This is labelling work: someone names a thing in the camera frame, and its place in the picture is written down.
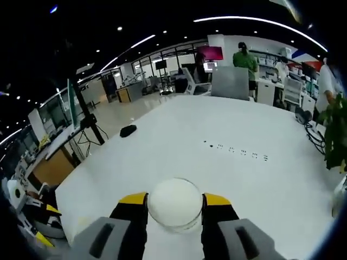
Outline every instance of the ceiling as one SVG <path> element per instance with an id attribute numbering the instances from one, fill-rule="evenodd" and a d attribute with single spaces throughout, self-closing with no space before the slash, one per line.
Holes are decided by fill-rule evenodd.
<path id="1" fill-rule="evenodd" d="M 2 9 L 0 26 L 5 40 L 0 53 L 3 63 L 0 91 L 10 96 L 0 96 L 0 131 L 4 135 L 15 131 L 20 126 L 16 122 L 23 122 L 34 107 L 55 94 L 56 84 L 64 88 L 66 77 L 78 68 L 94 63 L 84 76 L 96 73 L 110 60 L 153 34 L 156 37 L 130 49 L 112 66 L 184 41 L 206 38 L 216 33 L 215 30 L 219 30 L 219 34 L 252 36 L 256 30 L 257 37 L 284 42 L 322 58 L 324 55 L 324 51 L 311 41 L 279 26 L 240 19 L 194 23 L 198 18 L 226 15 L 264 18 L 296 28 L 325 46 L 329 43 L 326 37 L 317 34 L 318 23 L 308 29 L 315 16 L 301 15 L 298 23 L 289 10 L 270 1 L 223 1 L 220 4 L 213 1 L 189 5 L 184 1 L 136 4 L 130 1 L 107 4 L 73 1 L 59 5 L 52 14 L 49 11 L 54 2 L 26 3 Z M 297 6 L 305 12 L 310 9 L 309 5 Z"/>

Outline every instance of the black cap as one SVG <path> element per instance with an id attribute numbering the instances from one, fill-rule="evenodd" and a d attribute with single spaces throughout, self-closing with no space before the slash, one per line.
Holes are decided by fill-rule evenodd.
<path id="1" fill-rule="evenodd" d="M 247 49 L 247 46 L 244 42 L 239 42 L 239 49 Z"/>

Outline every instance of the white shirt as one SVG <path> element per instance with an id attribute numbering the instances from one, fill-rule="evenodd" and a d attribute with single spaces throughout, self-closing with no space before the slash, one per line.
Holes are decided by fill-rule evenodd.
<path id="1" fill-rule="evenodd" d="M 278 75 L 281 78 L 282 83 L 284 83 L 285 78 L 289 75 L 288 66 L 283 62 L 277 62 L 275 67 L 278 70 Z"/>
<path id="2" fill-rule="evenodd" d="M 329 105 L 325 92 L 328 90 L 335 97 L 340 87 L 328 65 L 323 65 L 319 73 L 316 109 L 321 113 Z"/>

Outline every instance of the person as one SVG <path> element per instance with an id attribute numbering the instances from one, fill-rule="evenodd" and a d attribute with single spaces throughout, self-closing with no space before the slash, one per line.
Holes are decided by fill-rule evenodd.
<path id="1" fill-rule="evenodd" d="M 239 43 L 239 51 L 233 55 L 233 64 L 235 67 L 248 69 L 249 94 L 254 97 L 254 91 L 257 87 L 254 73 L 258 71 L 258 63 L 254 56 L 247 51 L 244 42 Z"/>
<path id="2" fill-rule="evenodd" d="M 205 55 L 203 53 L 197 53 L 195 56 L 195 69 L 194 69 L 194 81 L 195 83 L 206 83 L 208 81 L 208 75 L 204 69 Z"/>
<path id="3" fill-rule="evenodd" d="M 319 73 L 318 98 L 313 112 L 313 120 L 315 122 L 317 122 L 319 114 L 325 111 L 329 104 L 334 102 L 338 92 L 343 90 L 338 79 L 335 62 L 332 58 L 327 58 L 326 64 L 321 67 Z"/>
<path id="4" fill-rule="evenodd" d="M 276 70 L 281 82 L 284 84 L 285 79 L 289 75 L 289 68 L 287 66 L 288 59 L 285 56 L 282 56 L 280 61 L 276 63 Z"/>

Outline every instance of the green shirt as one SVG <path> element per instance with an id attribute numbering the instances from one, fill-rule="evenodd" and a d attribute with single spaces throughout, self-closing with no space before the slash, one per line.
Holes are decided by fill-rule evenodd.
<path id="1" fill-rule="evenodd" d="M 244 55 L 242 52 L 234 53 L 233 64 L 235 67 L 248 69 L 248 80 L 255 81 L 254 73 L 258 71 L 258 63 L 252 54 Z"/>

